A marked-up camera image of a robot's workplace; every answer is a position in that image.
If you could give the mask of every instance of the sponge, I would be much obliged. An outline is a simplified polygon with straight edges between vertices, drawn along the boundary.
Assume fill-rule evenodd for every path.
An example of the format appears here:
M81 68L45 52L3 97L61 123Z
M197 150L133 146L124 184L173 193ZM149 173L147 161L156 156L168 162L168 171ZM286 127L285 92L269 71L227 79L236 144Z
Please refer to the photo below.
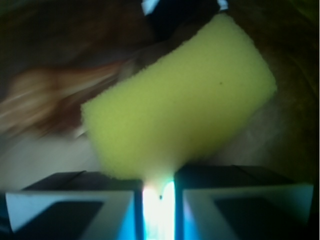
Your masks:
M160 190L211 154L277 90L252 40L225 14L192 39L82 106L106 174Z

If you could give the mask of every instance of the blue light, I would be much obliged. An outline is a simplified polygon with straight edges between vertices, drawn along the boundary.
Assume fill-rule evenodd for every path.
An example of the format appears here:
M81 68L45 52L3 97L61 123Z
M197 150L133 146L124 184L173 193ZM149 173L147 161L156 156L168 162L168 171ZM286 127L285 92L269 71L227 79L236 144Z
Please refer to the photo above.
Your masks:
M136 239L135 235L135 205L134 199L130 200L130 204L126 210L117 240Z

